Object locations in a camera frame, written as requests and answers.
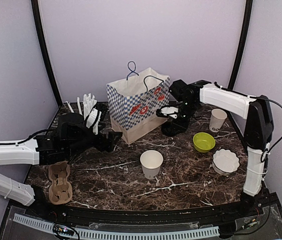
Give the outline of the black coffee cup lid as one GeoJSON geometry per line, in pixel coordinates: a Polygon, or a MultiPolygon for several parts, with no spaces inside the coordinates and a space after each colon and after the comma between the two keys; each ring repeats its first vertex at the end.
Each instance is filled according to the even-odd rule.
{"type": "Polygon", "coordinates": [[[167,121],[161,125],[161,132],[167,137],[174,137],[184,133],[188,129],[188,123],[178,121],[167,121]]]}

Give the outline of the white paper coffee cup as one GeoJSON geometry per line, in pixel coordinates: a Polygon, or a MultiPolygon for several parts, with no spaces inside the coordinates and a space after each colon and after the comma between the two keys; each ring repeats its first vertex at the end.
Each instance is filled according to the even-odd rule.
{"type": "Polygon", "coordinates": [[[160,171],[164,158],[162,154],[156,150],[147,150],[140,156],[140,163],[144,177],[153,180],[160,171]]]}

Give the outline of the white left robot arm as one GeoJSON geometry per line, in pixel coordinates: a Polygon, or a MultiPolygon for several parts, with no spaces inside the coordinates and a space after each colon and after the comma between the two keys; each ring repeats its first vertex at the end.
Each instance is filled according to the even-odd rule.
{"type": "MultiPolygon", "coordinates": [[[[24,140],[0,142],[0,166],[52,165],[71,161],[89,148],[109,153],[114,150],[122,135],[117,131],[94,134],[89,128],[77,126],[71,126],[64,132],[56,129],[40,130],[24,140]]],[[[41,218],[48,218],[52,213],[40,187],[17,182],[1,173],[0,196],[31,206],[41,218]]]]}

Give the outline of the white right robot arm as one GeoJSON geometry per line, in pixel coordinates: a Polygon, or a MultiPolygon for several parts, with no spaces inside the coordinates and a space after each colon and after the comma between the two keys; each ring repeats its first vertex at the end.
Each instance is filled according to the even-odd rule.
{"type": "Polygon", "coordinates": [[[243,134],[247,146],[247,169],[240,202],[236,205],[236,213],[247,217],[256,208],[256,196],[262,189],[265,175],[267,152],[274,130],[274,121],[268,98],[234,92],[230,89],[199,80],[191,84],[176,80],[169,87],[169,93],[180,102],[174,126],[186,131],[190,117],[201,103],[213,105],[242,117],[246,121],[243,134]]]}

